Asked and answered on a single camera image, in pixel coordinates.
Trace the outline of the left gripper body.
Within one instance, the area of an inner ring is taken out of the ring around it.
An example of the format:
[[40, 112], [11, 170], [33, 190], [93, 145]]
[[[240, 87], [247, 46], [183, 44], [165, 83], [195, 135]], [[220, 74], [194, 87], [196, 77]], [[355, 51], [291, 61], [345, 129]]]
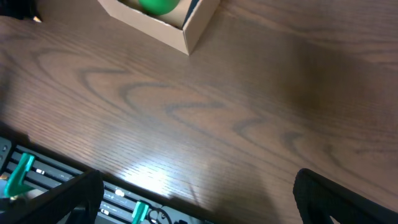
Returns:
[[35, 0], [1, 0], [1, 15], [15, 19], [33, 19], [39, 13]]

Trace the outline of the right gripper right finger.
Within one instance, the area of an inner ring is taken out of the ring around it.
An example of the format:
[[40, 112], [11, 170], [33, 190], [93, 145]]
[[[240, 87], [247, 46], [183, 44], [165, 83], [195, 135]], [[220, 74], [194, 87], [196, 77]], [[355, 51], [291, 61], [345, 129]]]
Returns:
[[397, 223], [397, 212], [317, 174], [300, 169], [293, 187], [304, 223]]

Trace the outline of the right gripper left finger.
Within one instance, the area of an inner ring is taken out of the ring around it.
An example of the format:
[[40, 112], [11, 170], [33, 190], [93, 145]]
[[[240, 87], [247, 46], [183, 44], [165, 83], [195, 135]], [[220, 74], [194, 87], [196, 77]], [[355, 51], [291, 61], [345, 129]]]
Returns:
[[90, 170], [1, 214], [1, 223], [94, 223], [104, 194], [100, 171]]

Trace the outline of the green tape roll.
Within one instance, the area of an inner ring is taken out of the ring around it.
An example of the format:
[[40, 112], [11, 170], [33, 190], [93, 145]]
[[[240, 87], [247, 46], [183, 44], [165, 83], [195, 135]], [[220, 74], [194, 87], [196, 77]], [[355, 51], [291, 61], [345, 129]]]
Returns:
[[173, 11], [179, 2], [179, 0], [139, 0], [145, 11], [157, 16]]

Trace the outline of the cardboard box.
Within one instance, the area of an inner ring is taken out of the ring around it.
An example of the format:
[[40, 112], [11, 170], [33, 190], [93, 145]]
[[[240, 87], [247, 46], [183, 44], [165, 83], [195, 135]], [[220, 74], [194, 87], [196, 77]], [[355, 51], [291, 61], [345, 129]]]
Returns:
[[219, 1], [179, 1], [177, 7], [161, 16], [145, 11], [138, 1], [98, 0], [113, 18], [191, 55], [206, 29]]

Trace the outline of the black tape measure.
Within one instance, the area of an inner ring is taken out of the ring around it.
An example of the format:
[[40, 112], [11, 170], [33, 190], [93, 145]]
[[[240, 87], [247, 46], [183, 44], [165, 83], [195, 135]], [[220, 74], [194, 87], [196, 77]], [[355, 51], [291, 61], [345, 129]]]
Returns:
[[39, 23], [42, 22], [37, 16], [35, 16], [35, 17], [33, 18], [33, 20], [36, 21], [36, 22], [39, 22]]

